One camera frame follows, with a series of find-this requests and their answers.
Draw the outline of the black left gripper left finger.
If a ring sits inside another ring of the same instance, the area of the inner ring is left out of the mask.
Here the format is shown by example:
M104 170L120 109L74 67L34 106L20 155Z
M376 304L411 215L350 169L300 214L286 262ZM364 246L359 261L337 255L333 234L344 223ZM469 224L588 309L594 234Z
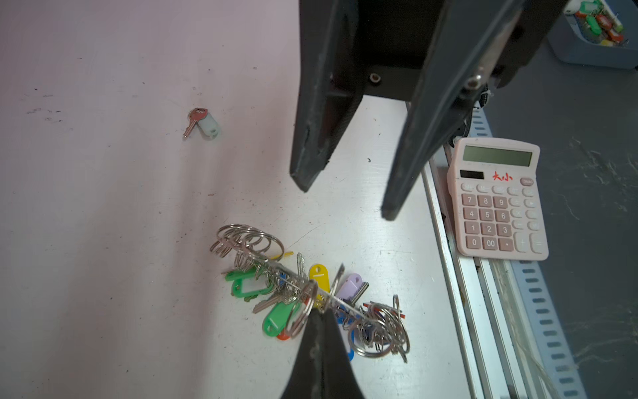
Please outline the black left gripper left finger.
M323 398L323 344L322 314L312 311L282 398Z

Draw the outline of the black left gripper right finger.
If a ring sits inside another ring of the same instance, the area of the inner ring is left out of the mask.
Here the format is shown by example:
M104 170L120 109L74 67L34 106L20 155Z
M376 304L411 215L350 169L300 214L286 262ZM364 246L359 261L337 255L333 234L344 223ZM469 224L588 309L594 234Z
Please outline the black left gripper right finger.
M348 360L337 318L332 311L322 314L323 321L323 398L364 398Z

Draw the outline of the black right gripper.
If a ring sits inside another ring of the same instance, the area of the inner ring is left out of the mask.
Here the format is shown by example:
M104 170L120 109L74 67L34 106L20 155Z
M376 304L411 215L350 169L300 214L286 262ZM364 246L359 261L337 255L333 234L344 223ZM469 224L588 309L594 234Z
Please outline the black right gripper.
M425 164L468 116L481 88L489 79L496 88L507 86L531 61L566 5L300 1L293 181L310 190L364 93L411 99L380 208L382 217L393 221Z

